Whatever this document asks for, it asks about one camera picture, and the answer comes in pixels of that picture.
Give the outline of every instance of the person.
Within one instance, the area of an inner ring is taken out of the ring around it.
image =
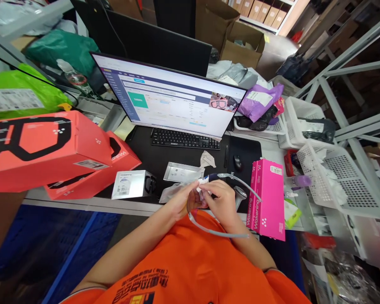
[[[200,187],[202,198],[195,188]],[[212,198],[209,191],[216,195]],[[195,226],[187,201],[210,208]],[[113,246],[62,304],[309,303],[235,209],[235,192],[221,180],[182,188],[168,203]]]

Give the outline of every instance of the hand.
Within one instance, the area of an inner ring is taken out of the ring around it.
[[[165,206],[171,209],[172,215],[176,221],[182,219],[188,213],[187,201],[192,209],[207,207],[206,204],[203,206],[203,203],[200,201],[200,196],[196,191],[198,184],[198,180],[192,182],[176,193],[174,197],[166,203]]]
[[[199,185],[199,188],[203,192],[208,207],[224,227],[232,225],[238,219],[235,209],[235,191],[226,182],[215,180]],[[208,191],[217,197],[213,199]]]

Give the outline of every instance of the green plastic bag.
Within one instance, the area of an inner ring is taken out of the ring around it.
[[[63,30],[52,30],[32,43],[25,55],[31,60],[55,69],[59,69],[56,59],[63,59],[70,63],[75,70],[89,77],[95,66],[89,51],[99,52],[97,44],[92,38]]]
[[[18,67],[31,75],[48,81],[27,64]],[[61,103],[72,104],[63,92],[20,71],[0,73],[0,119],[54,113]]]

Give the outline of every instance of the green square on screen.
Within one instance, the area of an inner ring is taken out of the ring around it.
[[[145,96],[142,94],[132,93],[128,92],[128,95],[131,98],[132,103],[134,106],[140,107],[140,108],[148,108],[147,101],[145,100]]]

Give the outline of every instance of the computer mouse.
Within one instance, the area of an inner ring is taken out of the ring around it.
[[[242,172],[242,170],[244,169],[244,165],[242,164],[239,155],[233,156],[233,165],[235,166],[235,170],[237,170],[238,172]]]

